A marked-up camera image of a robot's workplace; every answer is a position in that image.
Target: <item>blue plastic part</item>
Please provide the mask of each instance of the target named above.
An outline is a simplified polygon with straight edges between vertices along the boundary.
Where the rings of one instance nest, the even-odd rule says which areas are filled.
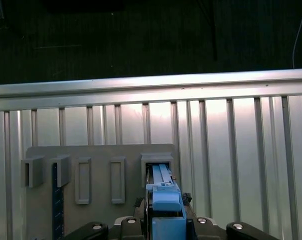
[[[147,184],[146,189],[152,192],[153,211],[180,213],[176,217],[153,217],[152,239],[186,240],[187,215],[180,188],[165,164],[155,164],[152,170],[154,183]]]
[[[179,212],[181,192],[178,185],[173,182],[171,172],[165,164],[153,165],[152,170],[154,184],[149,184],[147,189],[153,192],[153,211]]]

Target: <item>black cable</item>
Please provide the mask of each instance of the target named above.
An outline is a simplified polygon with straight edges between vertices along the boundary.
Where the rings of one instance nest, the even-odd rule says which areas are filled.
[[[301,27],[302,27],[302,17],[301,17],[299,29],[298,29],[296,37],[295,37],[293,51],[292,51],[292,68],[293,69],[296,68],[296,66],[295,66],[295,54],[296,54],[296,47],[297,47],[297,42],[298,42],[299,34],[300,34],[300,31],[301,31]]]

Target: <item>gray plastic holder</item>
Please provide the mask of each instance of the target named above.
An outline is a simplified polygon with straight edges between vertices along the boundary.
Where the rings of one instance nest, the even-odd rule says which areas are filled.
[[[169,164],[174,174],[174,158],[171,152],[142,152],[141,153],[141,183],[142,188],[146,187],[146,165],[155,163]]]
[[[111,170],[111,202],[113,204],[124,204],[125,193],[125,162],[124,156],[112,157],[110,160]]]
[[[44,170],[43,170],[44,156],[34,156],[22,160],[22,164],[25,166],[25,186],[29,188],[35,188],[40,186],[44,182]]]
[[[74,166],[75,203],[91,202],[91,157],[79,157]]]
[[[71,163],[68,155],[58,155],[51,159],[52,164],[57,164],[57,187],[61,188],[71,180]]]

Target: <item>metal ridge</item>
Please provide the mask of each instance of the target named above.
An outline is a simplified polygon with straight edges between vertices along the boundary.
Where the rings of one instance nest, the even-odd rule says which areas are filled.
[[[0,85],[0,98],[84,94],[163,87],[302,81],[302,69],[104,78]]]

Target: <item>screw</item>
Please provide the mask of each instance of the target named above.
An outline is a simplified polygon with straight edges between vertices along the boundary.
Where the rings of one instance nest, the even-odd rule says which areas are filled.
[[[201,224],[205,224],[207,222],[207,220],[205,220],[204,218],[198,218],[197,221]]]
[[[101,225],[97,224],[92,227],[93,230],[100,230],[102,228]]]
[[[233,224],[233,227],[235,229],[239,229],[239,230],[243,229],[243,226],[241,224],[238,224],[238,223]]]

